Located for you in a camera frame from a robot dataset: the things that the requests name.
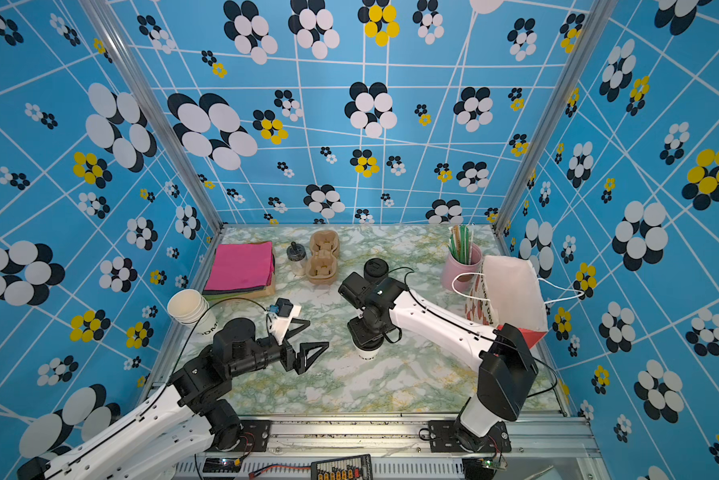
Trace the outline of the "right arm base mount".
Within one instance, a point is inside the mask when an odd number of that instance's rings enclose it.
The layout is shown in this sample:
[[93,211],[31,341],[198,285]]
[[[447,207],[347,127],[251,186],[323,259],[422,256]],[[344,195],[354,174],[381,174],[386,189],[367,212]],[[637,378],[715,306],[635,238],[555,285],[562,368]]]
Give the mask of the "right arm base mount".
[[497,422],[483,437],[477,437],[457,421],[431,420],[417,432],[433,453],[477,453],[501,455],[513,449],[505,422]]

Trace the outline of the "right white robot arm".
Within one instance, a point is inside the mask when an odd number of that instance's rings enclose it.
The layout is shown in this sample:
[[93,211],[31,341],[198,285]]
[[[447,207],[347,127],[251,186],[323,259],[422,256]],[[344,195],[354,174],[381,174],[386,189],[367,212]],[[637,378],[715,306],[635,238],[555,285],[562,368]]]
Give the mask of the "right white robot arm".
[[391,276],[371,282],[353,273],[339,294],[357,309],[348,328],[361,358],[374,358],[383,344],[395,344],[409,332],[477,372],[475,394],[459,412],[453,435],[467,452],[503,451],[507,424],[519,418],[539,373],[539,359],[519,328],[495,328],[459,317]]

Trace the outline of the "black cup lid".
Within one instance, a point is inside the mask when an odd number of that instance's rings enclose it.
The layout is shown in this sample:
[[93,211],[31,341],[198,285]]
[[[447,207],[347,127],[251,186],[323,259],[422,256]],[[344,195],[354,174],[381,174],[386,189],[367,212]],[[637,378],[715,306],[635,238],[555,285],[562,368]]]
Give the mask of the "black cup lid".
[[387,340],[387,334],[395,330],[391,322],[383,322],[379,331],[375,331],[359,317],[350,320],[348,328],[355,346],[363,352],[372,352],[381,348]]

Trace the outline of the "white red paper gift bag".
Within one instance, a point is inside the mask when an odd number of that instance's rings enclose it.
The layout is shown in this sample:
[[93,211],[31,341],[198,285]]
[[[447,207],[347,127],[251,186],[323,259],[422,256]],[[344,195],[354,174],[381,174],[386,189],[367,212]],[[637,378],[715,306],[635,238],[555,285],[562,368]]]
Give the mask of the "white red paper gift bag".
[[486,255],[471,291],[455,293],[465,298],[467,320],[493,328],[509,324],[533,348],[549,330],[545,308],[553,302],[541,297],[544,281],[529,260]]

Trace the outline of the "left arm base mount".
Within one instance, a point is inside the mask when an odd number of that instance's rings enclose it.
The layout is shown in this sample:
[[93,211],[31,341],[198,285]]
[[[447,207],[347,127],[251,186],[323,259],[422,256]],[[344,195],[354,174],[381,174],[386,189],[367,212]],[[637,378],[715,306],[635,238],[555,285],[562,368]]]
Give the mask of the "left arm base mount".
[[265,452],[268,449],[273,422],[270,420],[242,420],[234,430],[221,434],[206,452]]

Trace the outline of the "white paper coffee cup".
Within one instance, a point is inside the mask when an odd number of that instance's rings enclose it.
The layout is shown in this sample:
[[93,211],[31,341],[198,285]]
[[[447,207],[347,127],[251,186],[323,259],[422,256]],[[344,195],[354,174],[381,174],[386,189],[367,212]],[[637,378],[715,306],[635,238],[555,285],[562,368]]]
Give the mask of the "white paper coffee cup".
[[356,348],[359,357],[365,361],[373,360],[375,356],[379,353],[379,350],[381,350],[381,347],[373,348],[373,349],[365,349],[365,348]]

